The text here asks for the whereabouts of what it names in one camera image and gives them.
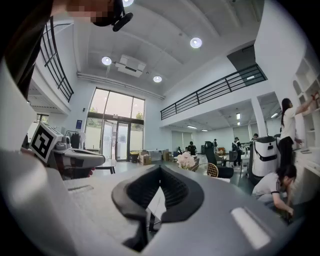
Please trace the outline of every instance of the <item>round ceiling light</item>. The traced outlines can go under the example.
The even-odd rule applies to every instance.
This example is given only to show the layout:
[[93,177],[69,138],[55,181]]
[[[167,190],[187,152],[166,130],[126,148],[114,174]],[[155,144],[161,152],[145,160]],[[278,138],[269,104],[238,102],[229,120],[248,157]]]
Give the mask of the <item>round ceiling light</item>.
[[112,63],[112,61],[111,61],[111,59],[109,57],[103,57],[102,58],[102,63],[104,65],[106,65],[106,66],[109,66]]
[[199,37],[195,37],[191,39],[190,45],[192,48],[199,48],[202,45],[202,41]]
[[122,2],[123,2],[123,7],[127,7],[127,6],[132,5],[134,0],[122,0]]
[[153,81],[155,81],[156,83],[160,83],[160,82],[162,81],[162,78],[161,78],[161,76],[156,75],[156,76],[153,78]]

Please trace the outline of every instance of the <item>black metal railing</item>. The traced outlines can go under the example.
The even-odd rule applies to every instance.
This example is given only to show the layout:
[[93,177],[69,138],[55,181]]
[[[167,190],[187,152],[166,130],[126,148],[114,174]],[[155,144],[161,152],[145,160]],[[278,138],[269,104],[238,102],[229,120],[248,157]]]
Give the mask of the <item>black metal railing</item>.
[[74,91],[72,90],[64,69],[61,65],[54,31],[55,27],[65,25],[69,24],[56,24],[54,26],[54,19],[53,17],[50,18],[49,29],[47,24],[45,24],[44,32],[42,34],[42,44],[40,47],[40,51],[45,62],[44,66],[48,68],[52,78],[54,79],[58,87],[58,90],[62,92],[62,94],[69,102],[72,94],[74,94]]
[[267,80],[258,64],[246,67],[214,81],[161,110],[161,120],[211,101],[222,95]]

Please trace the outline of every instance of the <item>glass door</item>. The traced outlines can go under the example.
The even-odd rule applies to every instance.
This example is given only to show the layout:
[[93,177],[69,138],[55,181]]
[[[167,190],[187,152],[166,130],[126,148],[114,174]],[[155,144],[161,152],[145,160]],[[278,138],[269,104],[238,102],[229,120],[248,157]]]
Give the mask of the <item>glass door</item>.
[[112,159],[113,129],[113,122],[107,120],[103,122],[101,153],[104,155],[105,159]]
[[115,137],[115,159],[117,162],[129,160],[128,155],[129,124],[118,122],[116,125]]

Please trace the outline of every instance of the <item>white flower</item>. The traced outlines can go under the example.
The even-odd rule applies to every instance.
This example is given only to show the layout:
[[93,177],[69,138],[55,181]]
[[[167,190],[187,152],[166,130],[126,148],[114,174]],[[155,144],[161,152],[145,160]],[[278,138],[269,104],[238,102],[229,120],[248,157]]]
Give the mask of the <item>white flower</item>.
[[178,164],[180,164],[181,168],[190,168],[194,166],[195,159],[193,156],[191,156],[188,152],[184,152],[183,154],[178,155]]

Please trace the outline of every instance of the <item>air conditioner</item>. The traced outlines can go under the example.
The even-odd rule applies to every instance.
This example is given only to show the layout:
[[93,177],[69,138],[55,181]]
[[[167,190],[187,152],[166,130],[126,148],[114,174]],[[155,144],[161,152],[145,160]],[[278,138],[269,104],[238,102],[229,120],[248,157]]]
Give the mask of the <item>air conditioner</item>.
[[146,64],[136,58],[122,55],[120,62],[116,62],[115,66],[118,68],[118,71],[139,78],[142,75]]

